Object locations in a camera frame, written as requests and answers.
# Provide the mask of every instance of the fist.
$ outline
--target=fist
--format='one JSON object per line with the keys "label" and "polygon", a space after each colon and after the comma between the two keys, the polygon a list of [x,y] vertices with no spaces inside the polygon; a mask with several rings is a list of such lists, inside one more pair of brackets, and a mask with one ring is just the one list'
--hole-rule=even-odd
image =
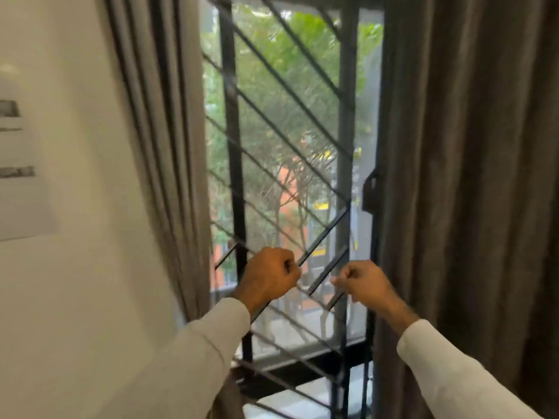
{"label": "fist", "polygon": [[301,277],[291,250],[265,247],[250,259],[233,296],[252,314],[265,303],[283,296]]}
{"label": "fist", "polygon": [[353,301],[382,313],[396,296],[388,278],[371,260],[350,261],[331,282]]}

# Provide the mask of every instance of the white shirt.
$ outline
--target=white shirt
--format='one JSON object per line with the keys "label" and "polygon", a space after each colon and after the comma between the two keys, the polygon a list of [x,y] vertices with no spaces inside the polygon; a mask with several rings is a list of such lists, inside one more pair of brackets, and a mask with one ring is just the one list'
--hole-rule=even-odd
{"label": "white shirt", "polygon": [[[249,329],[244,304],[224,298],[186,325],[97,419],[205,418]],[[425,320],[404,332],[397,351],[436,419],[540,418]]]}

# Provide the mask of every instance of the outdoor wall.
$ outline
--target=outdoor wall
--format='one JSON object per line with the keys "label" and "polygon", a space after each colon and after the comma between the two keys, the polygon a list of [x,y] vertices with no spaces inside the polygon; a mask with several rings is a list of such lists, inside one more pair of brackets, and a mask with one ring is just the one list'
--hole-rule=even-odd
{"label": "outdoor wall", "polygon": [[1,0],[58,230],[0,242],[0,417],[90,417],[175,330],[96,1]]}

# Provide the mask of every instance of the curtain fold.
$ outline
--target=curtain fold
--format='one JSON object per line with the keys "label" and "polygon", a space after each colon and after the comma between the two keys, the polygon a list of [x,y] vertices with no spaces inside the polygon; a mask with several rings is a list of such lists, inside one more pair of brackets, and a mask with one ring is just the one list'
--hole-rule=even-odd
{"label": "curtain fold", "polygon": [[[452,343],[557,416],[559,1],[385,8],[381,267]],[[375,417],[428,416],[396,336],[376,330]]]}
{"label": "curtain fold", "polygon": [[[199,0],[105,0],[154,230],[186,321],[210,309]],[[210,417],[243,418],[229,378]]]}

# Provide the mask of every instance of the tree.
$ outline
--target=tree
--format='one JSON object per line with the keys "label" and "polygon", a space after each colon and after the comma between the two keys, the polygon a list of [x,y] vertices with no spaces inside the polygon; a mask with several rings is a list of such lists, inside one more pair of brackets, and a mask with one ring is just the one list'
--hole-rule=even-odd
{"label": "tree", "polygon": [[[337,138],[337,97],[315,72],[275,17],[266,8],[252,6],[235,5],[233,12],[236,24],[330,134]],[[339,42],[327,25],[320,17],[308,13],[283,11],[281,14],[332,82],[337,85]],[[378,24],[361,24],[359,27],[358,93],[366,78],[365,59],[380,44],[382,31],[382,26]],[[213,61],[221,64],[217,20],[213,32],[202,33],[202,49]],[[332,180],[337,156],[335,147],[238,37],[235,40],[235,55],[237,84],[241,90],[280,128],[326,180]],[[222,78],[207,63],[204,67],[204,84],[206,112],[225,127]],[[323,213],[321,223],[313,219],[313,226],[322,230],[322,224],[329,220],[329,212],[332,210],[330,205],[335,196],[305,162],[241,99],[239,110],[243,147],[290,190],[282,189],[250,159],[243,156],[244,196],[268,218],[266,220],[252,208],[246,207],[247,243],[255,250],[280,244],[295,248],[295,251],[298,251],[297,247],[305,249],[309,244],[307,225],[311,216],[316,217],[320,214],[314,211],[315,203],[328,204],[328,213]],[[361,127],[358,125],[356,128],[360,132]],[[228,182],[226,138],[208,124],[206,141],[208,167]],[[209,185],[212,218],[232,231],[230,190],[212,178],[209,178]],[[279,232],[277,228],[282,229],[284,233]],[[222,244],[229,239],[224,233],[214,231],[216,232],[213,238],[216,244]]]}

